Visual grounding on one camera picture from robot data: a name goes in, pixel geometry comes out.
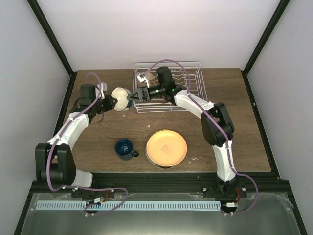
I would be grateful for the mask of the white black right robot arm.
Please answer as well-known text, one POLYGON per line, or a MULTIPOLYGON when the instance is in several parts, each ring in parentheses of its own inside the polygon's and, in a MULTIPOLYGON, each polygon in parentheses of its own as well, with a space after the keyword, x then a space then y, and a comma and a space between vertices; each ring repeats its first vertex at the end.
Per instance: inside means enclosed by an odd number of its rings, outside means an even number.
POLYGON ((143 103, 153 98, 164 97, 167 102, 182 107, 201 120, 202 133, 206 142, 213 147, 217 163, 217 191, 222 197, 229 197, 238 184, 233 165, 232 139, 234 125, 223 103, 205 101, 190 92, 191 79, 188 71, 186 85, 176 84, 171 70, 166 67, 156 69, 158 85, 140 87, 128 95, 129 101, 143 103))

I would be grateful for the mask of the teal cup white interior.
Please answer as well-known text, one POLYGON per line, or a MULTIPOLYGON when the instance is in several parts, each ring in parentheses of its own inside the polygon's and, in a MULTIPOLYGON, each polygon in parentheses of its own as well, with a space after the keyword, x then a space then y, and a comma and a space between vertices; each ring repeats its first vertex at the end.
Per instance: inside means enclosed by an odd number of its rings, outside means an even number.
POLYGON ((129 94, 131 94, 131 92, 128 89, 122 87, 117 87, 112 91, 111 96, 117 98, 118 100, 118 107, 116 111, 122 112, 130 109, 133 102, 127 99, 129 94))

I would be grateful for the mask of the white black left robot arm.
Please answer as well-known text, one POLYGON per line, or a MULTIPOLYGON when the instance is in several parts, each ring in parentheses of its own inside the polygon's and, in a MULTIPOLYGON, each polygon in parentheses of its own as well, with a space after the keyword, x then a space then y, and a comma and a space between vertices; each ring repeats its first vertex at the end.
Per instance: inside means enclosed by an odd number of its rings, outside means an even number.
POLYGON ((47 143, 40 143, 35 148, 36 176, 41 183, 47 183, 51 191, 56 192, 67 187, 83 187, 83 193, 90 198, 96 197, 100 186, 94 182, 93 174, 76 168, 72 149, 81 133, 97 115, 118 108, 122 101, 127 105, 128 92, 116 88, 110 95, 105 95, 106 83, 85 84, 80 88, 80 98, 76 99, 69 116, 47 143))

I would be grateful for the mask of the dark blue mug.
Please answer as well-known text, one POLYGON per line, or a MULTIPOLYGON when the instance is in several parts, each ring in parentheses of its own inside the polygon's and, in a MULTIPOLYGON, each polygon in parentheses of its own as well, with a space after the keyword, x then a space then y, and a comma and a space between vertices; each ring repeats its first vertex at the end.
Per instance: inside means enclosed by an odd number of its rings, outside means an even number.
POLYGON ((129 139, 121 139, 114 146, 115 153, 124 161, 128 161, 139 156, 139 152, 134 150, 134 145, 129 139))

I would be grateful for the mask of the large cream ceramic bowl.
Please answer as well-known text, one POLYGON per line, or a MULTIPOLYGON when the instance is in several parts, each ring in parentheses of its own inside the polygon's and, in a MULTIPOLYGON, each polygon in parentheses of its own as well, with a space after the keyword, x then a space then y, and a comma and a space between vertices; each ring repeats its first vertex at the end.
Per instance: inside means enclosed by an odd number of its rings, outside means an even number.
POLYGON ((147 78, 147 83, 140 83, 137 80, 137 86, 138 87, 151 87, 154 86, 156 84, 156 80, 155 77, 153 76, 152 73, 148 72, 147 74, 145 74, 145 77, 147 78))

